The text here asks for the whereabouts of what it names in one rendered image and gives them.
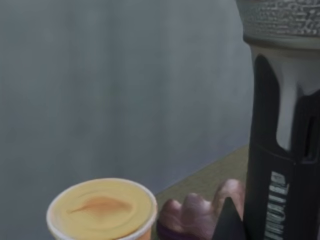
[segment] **purple base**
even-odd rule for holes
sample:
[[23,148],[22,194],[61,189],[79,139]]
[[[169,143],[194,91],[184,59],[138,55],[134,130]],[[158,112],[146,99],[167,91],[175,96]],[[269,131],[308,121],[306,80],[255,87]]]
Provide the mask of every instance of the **purple base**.
[[199,237],[192,234],[172,231],[159,223],[159,221],[156,222],[156,233],[160,240],[199,240]]

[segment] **white cup rim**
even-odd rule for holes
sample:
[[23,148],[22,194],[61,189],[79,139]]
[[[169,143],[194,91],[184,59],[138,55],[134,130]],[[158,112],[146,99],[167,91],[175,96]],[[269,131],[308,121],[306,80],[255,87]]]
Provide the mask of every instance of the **white cup rim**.
[[80,182],[78,184],[72,185],[70,187],[68,187],[66,190],[64,190],[63,192],[61,192],[59,195],[57,195],[52,202],[50,203],[47,211],[46,211],[46,223],[48,225],[49,230],[55,235],[54,237],[58,237],[61,240],[76,240],[73,239],[69,236],[66,236],[65,234],[63,234],[60,230],[58,230],[52,223],[51,221],[51,212],[52,209],[54,207],[54,205],[57,203],[57,201],[64,196],[65,194],[67,194],[69,191],[71,191],[72,189],[81,186],[81,185],[85,185],[89,182],[93,182],[93,181],[103,181],[103,180],[117,180],[123,183],[129,183],[131,185],[135,185],[137,187],[139,187],[140,189],[142,189],[143,191],[145,191],[145,193],[147,193],[148,197],[150,198],[154,211],[152,213],[152,216],[148,219],[148,221],[137,231],[135,231],[134,233],[119,238],[118,240],[136,240],[137,238],[141,237],[143,234],[145,234],[151,227],[152,225],[155,223],[156,218],[157,218],[157,214],[158,214],[158,204],[157,204],[157,200],[155,195],[145,186],[141,185],[140,183],[137,183],[135,181],[129,180],[129,179],[125,179],[125,178],[116,178],[116,177],[105,177],[105,178],[95,178],[95,179],[91,179],[91,180],[87,180],[84,182]]

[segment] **brown swirl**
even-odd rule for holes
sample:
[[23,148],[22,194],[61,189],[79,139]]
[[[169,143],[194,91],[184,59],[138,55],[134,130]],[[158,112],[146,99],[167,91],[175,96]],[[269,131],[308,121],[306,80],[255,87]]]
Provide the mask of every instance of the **brown swirl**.
[[89,212],[95,217],[103,218],[106,215],[116,212],[129,212],[132,207],[131,204],[125,201],[107,196],[97,196],[87,200],[80,208],[71,210],[68,213]]

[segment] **gray wall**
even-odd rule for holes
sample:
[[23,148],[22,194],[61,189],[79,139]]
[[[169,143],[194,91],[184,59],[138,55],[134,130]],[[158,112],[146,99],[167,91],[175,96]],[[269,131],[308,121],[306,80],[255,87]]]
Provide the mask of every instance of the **gray wall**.
[[233,0],[0,1],[0,239],[50,239],[72,184],[156,193],[246,144],[251,70]]

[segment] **paper cup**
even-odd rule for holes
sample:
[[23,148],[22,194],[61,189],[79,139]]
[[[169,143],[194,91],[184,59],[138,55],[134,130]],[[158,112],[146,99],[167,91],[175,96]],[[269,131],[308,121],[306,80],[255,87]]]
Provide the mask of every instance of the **paper cup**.
[[[122,221],[124,222],[123,225],[126,225],[128,228],[132,228],[133,225],[138,224],[141,221],[141,224],[138,226],[137,229],[130,231],[129,233],[123,232],[124,235],[119,237],[113,235],[110,239],[118,239],[118,240],[151,240],[151,230],[152,225],[155,223],[157,213],[158,213],[158,205],[155,196],[151,193],[143,185],[127,180],[122,178],[101,178],[101,179],[94,179],[89,180],[86,182],[79,183],[77,185],[71,186],[62,193],[60,193],[49,205],[47,212],[46,212],[46,222],[49,231],[55,237],[56,240],[102,240],[105,239],[101,234],[103,231],[104,233],[110,233],[110,229],[114,230],[117,228],[117,231],[121,231],[121,226],[114,226],[115,228],[100,228],[98,237],[92,231],[92,221],[90,220],[90,226],[85,225],[84,222],[77,222],[77,216],[73,217],[73,220],[70,217],[66,217],[71,213],[75,212],[68,210],[68,208],[76,207],[76,205],[81,202],[79,198],[87,198],[89,199],[90,194],[99,195],[108,195],[113,193],[114,195],[119,193],[119,196],[125,196],[126,200],[133,204],[131,208],[131,212],[126,218]],[[113,217],[110,216],[111,221],[110,224],[114,225]],[[122,220],[122,215],[115,215],[116,221]],[[73,229],[90,229],[90,232],[85,232],[85,237],[79,235],[71,234],[72,231],[67,230],[69,226],[73,227]]]

